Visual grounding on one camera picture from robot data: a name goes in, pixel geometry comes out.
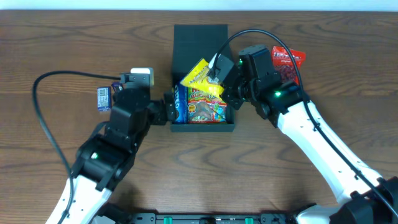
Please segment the blue Oreo cookie pack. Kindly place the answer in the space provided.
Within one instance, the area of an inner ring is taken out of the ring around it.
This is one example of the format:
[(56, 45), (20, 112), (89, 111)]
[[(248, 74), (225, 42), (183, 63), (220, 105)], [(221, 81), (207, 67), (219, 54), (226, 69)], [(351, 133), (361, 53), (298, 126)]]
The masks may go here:
[(181, 84), (174, 86), (174, 102), (176, 110), (175, 123), (185, 124), (187, 122), (187, 88)]

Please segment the dark purple chocolate bar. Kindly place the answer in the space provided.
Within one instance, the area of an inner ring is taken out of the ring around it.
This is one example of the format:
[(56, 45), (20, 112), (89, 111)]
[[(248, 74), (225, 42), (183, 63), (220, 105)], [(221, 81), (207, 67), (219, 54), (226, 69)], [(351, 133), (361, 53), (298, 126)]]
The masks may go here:
[(118, 92), (124, 90), (123, 85), (121, 83), (119, 83), (119, 82), (113, 82), (111, 84), (111, 86), (112, 86), (112, 88), (113, 88), (115, 93), (118, 93)]

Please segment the small blue barcode pack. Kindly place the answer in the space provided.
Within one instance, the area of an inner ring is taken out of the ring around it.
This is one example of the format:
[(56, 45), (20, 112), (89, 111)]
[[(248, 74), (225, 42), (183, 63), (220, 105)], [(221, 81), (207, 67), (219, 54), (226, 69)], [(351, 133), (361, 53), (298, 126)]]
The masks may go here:
[(109, 111), (111, 109), (110, 87), (106, 86), (97, 89), (97, 109), (98, 111)]

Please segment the red Hacks candy bag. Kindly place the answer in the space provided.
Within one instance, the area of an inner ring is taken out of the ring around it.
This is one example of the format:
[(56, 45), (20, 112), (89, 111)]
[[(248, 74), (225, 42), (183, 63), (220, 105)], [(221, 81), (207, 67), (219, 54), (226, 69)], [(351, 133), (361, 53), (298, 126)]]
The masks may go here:
[[(294, 49), (290, 49), (290, 52), (295, 59), (297, 68), (300, 68), (306, 59), (306, 53)], [(271, 55), (273, 66), (280, 73), (282, 82), (293, 80), (296, 84), (299, 84), (297, 72), (287, 51), (283, 47), (273, 46)]]

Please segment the Haribo worms gummy bag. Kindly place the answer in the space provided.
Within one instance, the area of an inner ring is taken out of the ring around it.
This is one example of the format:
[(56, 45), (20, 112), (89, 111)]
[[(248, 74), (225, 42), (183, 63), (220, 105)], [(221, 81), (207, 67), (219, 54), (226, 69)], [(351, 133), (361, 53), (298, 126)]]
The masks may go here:
[(187, 88), (187, 123), (222, 123), (227, 104), (204, 91)]

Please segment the yellow seed snack bag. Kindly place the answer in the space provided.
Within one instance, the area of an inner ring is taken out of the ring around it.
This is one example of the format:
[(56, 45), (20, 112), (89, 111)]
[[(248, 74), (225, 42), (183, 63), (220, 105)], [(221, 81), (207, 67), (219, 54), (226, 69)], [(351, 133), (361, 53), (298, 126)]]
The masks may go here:
[(210, 77), (210, 72), (209, 63), (202, 58), (180, 81), (180, 84), (219, 97), (224, 88), (217, 80)]

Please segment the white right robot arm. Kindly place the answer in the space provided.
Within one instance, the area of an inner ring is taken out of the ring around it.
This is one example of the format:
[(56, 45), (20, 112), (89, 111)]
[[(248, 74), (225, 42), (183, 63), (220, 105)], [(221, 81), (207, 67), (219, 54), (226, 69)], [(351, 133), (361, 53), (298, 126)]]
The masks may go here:
[(337, 207), (311, 205), (293, 215), (296, 223), (397, 223), (397, 177), (384, 179), (327, 125), (302, 85), (284, 82), (271, 53), (254, 45), (239, 63), (215, 58), (213, 69), (224, 88), (221, 98), (234, 109), (248, 101), (257, 114), (293, 140), (326, 180)]

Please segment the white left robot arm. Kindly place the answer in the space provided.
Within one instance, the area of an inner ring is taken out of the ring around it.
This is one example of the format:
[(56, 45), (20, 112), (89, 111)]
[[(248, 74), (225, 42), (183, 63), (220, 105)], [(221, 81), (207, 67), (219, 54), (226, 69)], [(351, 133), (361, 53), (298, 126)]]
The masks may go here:
[(116, 93), (107, 122), (98, 125), (76, 153), (72, 178), (47, 220), (48, 223), (90, 223), (116, 186), (134, 165), (150, 126), (175, 119), (172, 91), (152, 100), (148, 89), (127, 88)]

